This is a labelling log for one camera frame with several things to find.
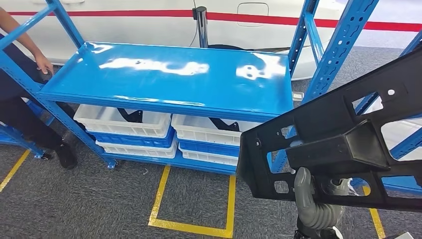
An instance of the white plastic bin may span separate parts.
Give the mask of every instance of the white plastic bin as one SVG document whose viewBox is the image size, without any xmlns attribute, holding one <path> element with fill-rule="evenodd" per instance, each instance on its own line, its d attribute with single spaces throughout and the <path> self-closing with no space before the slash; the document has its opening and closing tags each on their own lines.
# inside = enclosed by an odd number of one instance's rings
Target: white plastic bin
<svg viewBox="0 0 422 239">
<path fill-rule="evenodd" d="M 237 157 L 180 149 L 184 158 L 237 166 Z"/>
<path fill-rule="evenodd" d="M 382 108 L 381 98 L 378 97 L 365 113 L 377 111 Z M 406 119 L 383 125 L 381 127 L 381 133 L 384 137 L 387 148 L 392 149 L 421 127 L 422 119 Z M 415 159 L 422 159 L 422 147 L 416 148 L 412 152 L 403 156 L 400 161 Z"/>
<path fill-rule="evenodd" d="M 73 119 L 82 123 L 87 131 L 164 138 L 171 114 L 144 111 L 143 123 L 133 123 L 127 122 L 116 108 L 80 105 Z"/>
<path fill-rule="evenodd" d="M 103 143 L 95 142 L 97 145 L 104 148 L 107 153 L 128 154 L 137 156 L 159 157 L 159 158 L 174 158 L 177 150 L 177 140 L 173 139 L 170 148 L 135 146 L 117 143 Z"/>
<path fill-rule="evenodd" d="M 180 139 L 240 146 L 242 132 L 261 124 L 229 119 L 223 121 L 226 124 L 237 122 L 240 132 L 217 129 L 209 118 L 199 116 L 173 115 L 171 125 Z"/>
</svg>

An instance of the hand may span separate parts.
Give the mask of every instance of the hand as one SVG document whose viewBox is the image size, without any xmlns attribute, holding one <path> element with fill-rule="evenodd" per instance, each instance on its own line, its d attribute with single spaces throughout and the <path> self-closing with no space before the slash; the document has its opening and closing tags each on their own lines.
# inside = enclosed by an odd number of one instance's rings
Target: hand
<svg viewBox="0 0 422 239">
<path fill-rule="evenodd" d="M 326 185 L 327 193 L 347 196 L 349 192 L 348 179 L 341 179 L 336 185 L 330 182 Z M 295 177 L 296 206 L 303 225 L 311 229 L 322 230 L 335 226 L 344 212 L 338 205 L 316 204 L 312 197 L 312 176 L 307 168 L 299 168 Z"/>
<path fill-rule="evenodd" d="M 35 62 L 37 63 L 37 66 L 38 66 L 37 68 L 38 70 L 41 70 L 42 73 L 44 73 L 44 75 L 48 74 L 47 70 L 51 72 L 51 75 L 54 74 L 53 64 L 51 64 L 51 62 L 42 53 L 39 53 L 35 55 L 34 57 L 35 57 Z"/>
</svg>

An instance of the shelf caster wheel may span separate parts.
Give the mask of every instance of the shelf caster wheel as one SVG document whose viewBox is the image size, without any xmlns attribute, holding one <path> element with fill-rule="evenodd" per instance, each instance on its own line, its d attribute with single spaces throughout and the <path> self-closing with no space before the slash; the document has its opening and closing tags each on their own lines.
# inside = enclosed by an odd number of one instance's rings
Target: shelf caster wheel
<svg viewBox="0 0 422 239">
<path fill-rule="evenodd" d="M 42 160 L 50 160 L 53 156 L 51 154 L 45 153 L 41 156 Z"/>
</svg>

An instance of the gray carpet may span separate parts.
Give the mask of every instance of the gray carpet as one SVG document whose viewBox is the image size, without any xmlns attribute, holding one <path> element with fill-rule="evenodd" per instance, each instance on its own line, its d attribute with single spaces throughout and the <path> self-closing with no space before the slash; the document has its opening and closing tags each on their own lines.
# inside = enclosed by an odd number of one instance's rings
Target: gray carpet
<svg viewBox="0 0 422 239">
<path fill-rule="evenodd" d="M 353 49 L 336 78 L 338 87 L 397 57 L 398 49 Z M 295 91 L 307 81 L 294 82 Z M 75 147 L 79 165 L 71 171 L 57 160 L 29 156 L 0 193 L 0 236 L 13 238 L 139 238 L 204 236 L 148 226 L 163 166 L 126 161 L 107 170 L 86 146 L 65 133 Z M 4 177 L 23 149 L 0 146 Z M 228 176 L 171 168 L 158 218 L 180 223 L 224 228 Z M 387 235 L 409 231 L 421 237 L 422 214 L 380 210 Z M 292 202 L 252 198 L 237 180 L 235 238 L 292 238 L 296 228 Z M 377 238 L 367 209 L 347 208 L 339 228 L 346 239 Z"/>
</svg>

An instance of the black car part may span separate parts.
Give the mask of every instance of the black car part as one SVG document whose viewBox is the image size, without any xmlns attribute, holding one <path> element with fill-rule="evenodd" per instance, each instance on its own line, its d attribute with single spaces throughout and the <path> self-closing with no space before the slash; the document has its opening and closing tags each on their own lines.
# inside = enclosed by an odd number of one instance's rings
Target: black car part
<svg viewBox="0 0 422 239">
<path fill-rule="evenodd" d="M 294 201 L 292 173 L 272 173 L 267 153 L 284 149 L 290 167 L 313 175 L 316 203 L 422 211 L 422 199 L 389 197 L 383 177 L 422 176 L 422 160 L 397 161 L 386 147 L 381 127 L 422 112 L 422 49 L 400 57 L 358 79 L 275 119 L 242 133 L 237 174 L 256 198 Z M 356 114 L 353 102 L 378 93 L 383 109 Z M 293 127 L 296 135 L 283 136 Z M 362 178 L 368 196 L 334 196 L 324 192 L 327 180 Z M 285 181 L 288 193 L 274 183 Z"/>
</svg>

